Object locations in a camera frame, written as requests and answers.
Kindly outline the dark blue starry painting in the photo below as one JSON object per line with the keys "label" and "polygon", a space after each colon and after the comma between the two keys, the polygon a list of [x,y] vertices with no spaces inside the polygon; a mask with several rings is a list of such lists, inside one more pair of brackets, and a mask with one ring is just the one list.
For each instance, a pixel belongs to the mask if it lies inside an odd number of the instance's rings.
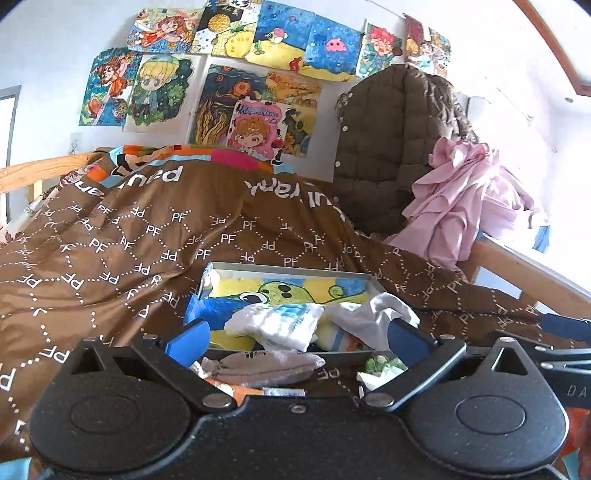
{"label": "dark blue starry painting", "polygon": [[190,142],[228,146],[267,162],[307,156],[321,93],[320,82],[300,75],[212,64]]}

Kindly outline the pineapple yellow painting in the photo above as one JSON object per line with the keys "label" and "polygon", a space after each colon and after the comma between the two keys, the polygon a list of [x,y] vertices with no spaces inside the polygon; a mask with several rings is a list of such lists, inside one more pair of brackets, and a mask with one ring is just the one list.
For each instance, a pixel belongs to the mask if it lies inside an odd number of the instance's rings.
{"label": "pineapple yellow painting", "polygon": [[259,0],[208,1],[189,52],[245,58],[253,44],[261,8]]}

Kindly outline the yellow beach fish painting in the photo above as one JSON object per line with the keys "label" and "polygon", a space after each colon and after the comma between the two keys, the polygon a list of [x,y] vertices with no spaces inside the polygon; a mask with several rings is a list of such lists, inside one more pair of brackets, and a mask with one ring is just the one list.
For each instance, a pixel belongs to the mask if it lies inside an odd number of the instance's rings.
{"label": "yellow beach fish painting", "polygon": [[314,12],[276,1],[263,1],[245,61],[297,72],[304,64],[314,21]]}

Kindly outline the wooden bed frame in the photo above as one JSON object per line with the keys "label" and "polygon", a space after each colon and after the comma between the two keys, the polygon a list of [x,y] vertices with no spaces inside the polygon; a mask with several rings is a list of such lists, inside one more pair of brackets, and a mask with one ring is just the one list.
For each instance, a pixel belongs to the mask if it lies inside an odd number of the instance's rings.
{"label": "wooden bed frame", "polygon": [[[83,153],[7,166],[1,170],[1,192],[25,188],[31,200],[42,193],[42,182],[82,168],[102,156]],[[552,269],[483,235],[475,241],[470,258],[459,268],[471,283],[487,270],[521,290],[520,299],[572,318],[590,317],[590,293]]]}

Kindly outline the grey plush sock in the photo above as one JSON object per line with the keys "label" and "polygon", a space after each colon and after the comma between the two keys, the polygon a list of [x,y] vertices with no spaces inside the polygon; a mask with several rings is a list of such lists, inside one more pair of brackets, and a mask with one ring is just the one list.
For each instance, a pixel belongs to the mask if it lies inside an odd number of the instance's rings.
{"label": "grey plush sock", "polygon": [[290,350],[238,352],[221,360],[204,357],[194,364],[207,379],[249,388],[300,383],[324,366],[321,356]]}

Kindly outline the flying girl painting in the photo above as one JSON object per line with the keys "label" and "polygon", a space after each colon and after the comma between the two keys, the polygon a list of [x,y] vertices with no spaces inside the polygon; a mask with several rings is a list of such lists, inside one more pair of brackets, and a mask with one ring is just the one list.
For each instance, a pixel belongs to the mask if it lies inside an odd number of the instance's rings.
{"label": "flying girl painting", "polygon": [[127,47],[141,53],[187,53],[203,12],[202,8],[144,8],[135,17]]}

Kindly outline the blue jellyfish painting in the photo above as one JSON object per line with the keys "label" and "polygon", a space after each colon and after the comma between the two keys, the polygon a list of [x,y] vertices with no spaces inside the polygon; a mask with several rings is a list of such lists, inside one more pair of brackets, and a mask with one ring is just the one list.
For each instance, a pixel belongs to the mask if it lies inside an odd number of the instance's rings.
{"label": "blue jellyfish painting", "polygon": [[315,15],[298,73],[324,81],[351,81],[362,43],[362,32]]}

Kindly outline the grey white cloth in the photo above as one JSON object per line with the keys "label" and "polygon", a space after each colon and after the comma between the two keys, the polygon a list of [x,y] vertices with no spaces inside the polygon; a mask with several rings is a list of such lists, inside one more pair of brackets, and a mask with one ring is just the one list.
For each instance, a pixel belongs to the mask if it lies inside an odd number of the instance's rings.
{"label": "grey white cloth", "polygon": [[394,320],[415,328],[421,323],[409,305],[390,293],[380,293],[356,307],[351,302],[325,306],[322,320],[328,320],[377,351],[390,350],[388,332]]}

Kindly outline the colourful orange bedsheet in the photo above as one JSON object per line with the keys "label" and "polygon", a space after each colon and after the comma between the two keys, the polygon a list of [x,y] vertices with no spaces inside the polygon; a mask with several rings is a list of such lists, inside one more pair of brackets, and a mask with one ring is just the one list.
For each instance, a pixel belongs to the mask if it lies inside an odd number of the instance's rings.
{"label": "colourful orange bedsheet", "polygon": [[169,145],[160,148],[123,145],[104,152],[89,166],[86,176],[106,188],[139,178],[141,185],[162,178],[174,181],[180,165],[193,161],[221,164],[245,171],[293,173],[294,168],[279,160],[260,160],[256,156],[228,147]]}

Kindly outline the grey box with frog drawing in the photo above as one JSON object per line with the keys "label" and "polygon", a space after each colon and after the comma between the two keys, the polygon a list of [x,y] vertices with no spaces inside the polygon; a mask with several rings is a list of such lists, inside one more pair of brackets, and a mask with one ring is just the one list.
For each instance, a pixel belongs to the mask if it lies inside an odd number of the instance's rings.
{"label": "grey box with frog drawing", "polygon": [[214,349],[259,350],[262,346],[256,340],[224,332],[231,315],[250,304],[363,304],[383,292],[384,287],[369,274],[211,262],[190,296],[183,323],[206,321]]}

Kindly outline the white blue cloth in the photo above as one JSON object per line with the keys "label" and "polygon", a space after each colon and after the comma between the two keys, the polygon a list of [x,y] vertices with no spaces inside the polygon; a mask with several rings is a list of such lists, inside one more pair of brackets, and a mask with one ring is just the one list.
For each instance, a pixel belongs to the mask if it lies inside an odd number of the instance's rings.
{"label": "white blue cloth", "polygon": [[304,352],[315,336],[325,308],[314,303],[256,303],[232,314],[224,324],[228,336],[250,336],[264,346]]}

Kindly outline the pink cloth garment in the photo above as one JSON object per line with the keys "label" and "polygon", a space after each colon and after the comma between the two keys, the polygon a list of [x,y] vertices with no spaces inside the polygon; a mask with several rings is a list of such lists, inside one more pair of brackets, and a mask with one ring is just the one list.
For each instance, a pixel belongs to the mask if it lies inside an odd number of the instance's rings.
{"label": "pink cloth garment", "polygon": [[486,143],[441,138],[429,165],[432,170],[412,186],[414,200],[403,210],[406,226],[386,244],[456,270],[480,233],[513,241],[548,223],[542,202]]}

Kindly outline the brown quilted jacket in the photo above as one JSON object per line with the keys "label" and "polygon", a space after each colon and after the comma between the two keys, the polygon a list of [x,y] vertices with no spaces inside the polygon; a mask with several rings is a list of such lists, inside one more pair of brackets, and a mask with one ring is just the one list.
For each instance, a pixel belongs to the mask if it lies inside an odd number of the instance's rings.
{"label": "brown quilted jacket", "polygon": [[363,79],[339,98],[338,113],[332,195],[367,235],[405,227],[412,186],[432,170],[439,139],[479,142],[453,84],[411,65]]}

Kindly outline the blond boy anime painting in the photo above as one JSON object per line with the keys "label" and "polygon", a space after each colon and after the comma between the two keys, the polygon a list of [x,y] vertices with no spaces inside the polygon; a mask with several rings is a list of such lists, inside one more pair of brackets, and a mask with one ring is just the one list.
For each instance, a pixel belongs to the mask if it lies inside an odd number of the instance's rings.
{"label": "blond boy anime painting", "polygon": [[145,54],[128,100],[123,130],[172,135],[188,125],[200,60],[190,55]]}

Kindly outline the green bead glass bottle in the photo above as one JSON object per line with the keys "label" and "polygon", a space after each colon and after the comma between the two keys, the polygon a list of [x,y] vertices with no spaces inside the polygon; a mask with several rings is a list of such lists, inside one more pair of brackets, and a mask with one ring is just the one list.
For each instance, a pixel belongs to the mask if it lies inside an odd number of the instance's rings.
{"label": "green bead glass bottle", "polygon": [[368,359],[363,370],[356,373],[356,378],[366,391],[375,391],[396,379],[408,370],[397,357],[375,355]]}

